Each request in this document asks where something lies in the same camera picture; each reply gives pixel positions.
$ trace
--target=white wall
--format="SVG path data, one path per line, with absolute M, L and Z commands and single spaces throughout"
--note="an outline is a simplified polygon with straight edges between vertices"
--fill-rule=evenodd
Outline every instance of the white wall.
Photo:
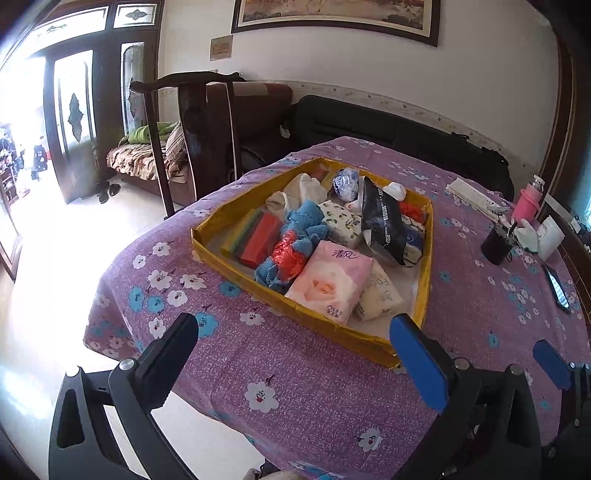
M 285 27 L 234 35 L 232 58 L 209 61 L 230 33 L 234 0 L 166 0 L 159 75 L 241 72 L 355 88 L 445 115 L 539 167 L 554 119 L 556 40 L 526 0 L 441 0 L 437 48 L 392 35 Z M 163 112 L 176 113 L 175 96 Z

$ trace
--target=pink bottle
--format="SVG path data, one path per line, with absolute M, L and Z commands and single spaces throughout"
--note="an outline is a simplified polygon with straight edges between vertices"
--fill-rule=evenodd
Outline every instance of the pink bottle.
M 521 195 L 513 210 L 512 220 L 520 223 L 521 219 L 525 219 L 531 223 L 534 219 L 535 214 L 540 209 L 538 203 L 542 198 L 544 191 L 544 180 L 537 175 L 534 175 L 534 179 L 528 183 L 525 190 L 521 190 Z

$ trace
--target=phone screen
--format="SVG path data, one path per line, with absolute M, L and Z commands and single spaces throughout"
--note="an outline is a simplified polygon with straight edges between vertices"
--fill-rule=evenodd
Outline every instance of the phone screen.
M 560 287 L 560 283 L 558 282 L 558 278 L 556 278 L 556 272 L 551 268 L 546 268 L 546 274 L 548 275 L 548 279 L 550 280 L 550 285 L 556 292 L 556 301 L 563 306 L 565 309 L 569 309 L 569 301 L 566 299 L 566 295 Z

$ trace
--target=white tile floor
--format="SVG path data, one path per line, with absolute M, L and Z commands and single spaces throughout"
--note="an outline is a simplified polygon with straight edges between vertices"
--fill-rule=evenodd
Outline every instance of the white tile floor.
M 164 216 L 157 196 L 121 185 L 104 205 L 92 197 L 66 206 L 47 171 L 13 206 L 25 242 L 14 286 L 0 271 L 0 423 L 42 480 L 48 478 L 51 421 L 66 368 L 93 372 L 116 365 L 82 345 L 98 279 L 120 250 Z M 114 409 L 108 414 L 129 467 L 146 476 Z M 153 415 L 201 480 L 239 480 L 263 462 L 240 433 L 174 394 Z

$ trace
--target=tablecloth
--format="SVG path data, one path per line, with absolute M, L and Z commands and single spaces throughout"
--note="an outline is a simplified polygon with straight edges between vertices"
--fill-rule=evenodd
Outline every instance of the tablecloth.
M 520 364 L 542 440 L 549 441 L 558 425 L 560 393 L 533 360 L 532 347 L 546 338 L 568 361 L 591 360 L 562 259 L 555 253 L 548 263 L 566 288 L 570 315 L 556 307 L 535 256 L 516 248 L 514 260 L 500 267 L 484 258 L 480 244 L 491 223 L 445 192 L 457 175 L 350 137 L 252 171 L 133 242 L 100 279 L 85 344 L 111 358 L 137 358 L 181 312 L 192 313 L 199 341 L 174 392 L 242 432 L 281 469 L 323 480 L 391 477 L 435 417 L 404 369 L 374 364 L 278 314 L 203 265 L 191 248 L 191 227 L 217 206 L 319 156 L 363 167 L 433 200 L 424 331 L 451 356 L 466 357 L 479 368 Z

